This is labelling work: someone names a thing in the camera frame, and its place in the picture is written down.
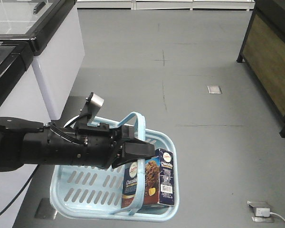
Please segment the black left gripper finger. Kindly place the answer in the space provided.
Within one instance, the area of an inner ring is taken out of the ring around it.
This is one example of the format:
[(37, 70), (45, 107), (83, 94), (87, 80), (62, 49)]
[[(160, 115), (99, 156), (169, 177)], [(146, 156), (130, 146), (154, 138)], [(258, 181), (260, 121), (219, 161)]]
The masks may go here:
[(133, 143), (135, 142), (135, 134), (134, 134), (134, 127), (122, 125), (120, 127), (120, 141), (122, 143), (128, 142)]
[(119, 146), (112, 168), (134, 162), (138, 159), (150, 159), (155, 156), (155, 146), (147, 142), (125, 142)]

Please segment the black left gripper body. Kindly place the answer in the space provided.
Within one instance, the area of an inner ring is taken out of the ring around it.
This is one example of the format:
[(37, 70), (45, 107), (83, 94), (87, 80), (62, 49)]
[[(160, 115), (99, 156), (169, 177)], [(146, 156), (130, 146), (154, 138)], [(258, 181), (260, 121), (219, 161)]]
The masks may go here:
[(100, 169), (119, 166), (124, 143), (118, 135), (120, 128), (111, 129), (105, 123), (96, 127), (80, 124), (75, 129), (51, 124), (44, 132), (47, 133), (44, 145), (46, 164), (87, 165)]

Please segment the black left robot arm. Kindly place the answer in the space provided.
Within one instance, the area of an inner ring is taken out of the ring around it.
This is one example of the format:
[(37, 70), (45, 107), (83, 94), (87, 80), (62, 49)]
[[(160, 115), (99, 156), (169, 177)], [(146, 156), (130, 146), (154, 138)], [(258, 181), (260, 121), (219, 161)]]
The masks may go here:
[(82, 119), (74, 127), (0, 117), (0, 172), (25, 164), (117, 168), (155, 156), (154, 145), (134, 136), (134, 127), (89, 126)]

